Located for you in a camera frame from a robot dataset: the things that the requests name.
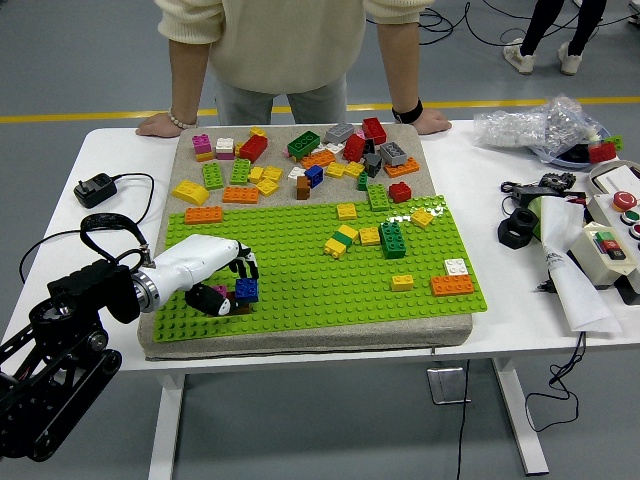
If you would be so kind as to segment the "person's left hand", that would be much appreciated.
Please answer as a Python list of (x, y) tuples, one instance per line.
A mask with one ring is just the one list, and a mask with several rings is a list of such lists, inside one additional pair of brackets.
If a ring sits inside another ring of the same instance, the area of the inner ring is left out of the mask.
[(431, 135), (445, 132), (452, 128), (451, 122), (439, 110), (424, 109), (420, 117), (411, 123), (418, 134)]

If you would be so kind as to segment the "person's right hand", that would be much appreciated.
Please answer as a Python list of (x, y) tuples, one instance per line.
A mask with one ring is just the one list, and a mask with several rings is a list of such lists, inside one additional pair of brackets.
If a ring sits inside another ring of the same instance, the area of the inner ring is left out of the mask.
[(179, 137), (183, 131), (194, 129), (199, 126), (198, 120), (193, 124), (178, 120), (171, 111), (155, 114), (142, 121), (135, 133), (139, 136), (175, 138)]

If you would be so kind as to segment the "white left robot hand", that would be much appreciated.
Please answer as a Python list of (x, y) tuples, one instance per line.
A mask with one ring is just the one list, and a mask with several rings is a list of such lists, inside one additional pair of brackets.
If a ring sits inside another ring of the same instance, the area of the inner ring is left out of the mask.
[(144, 298), (142, 312), (157, 311), (177, 291), (189, 291), (228, 267), (241, 278), (259, 278), (252, 250), (237, 240), (192, 234), (170, 247), (154, 260), (152, 267), (140, 267), (136, 278)]

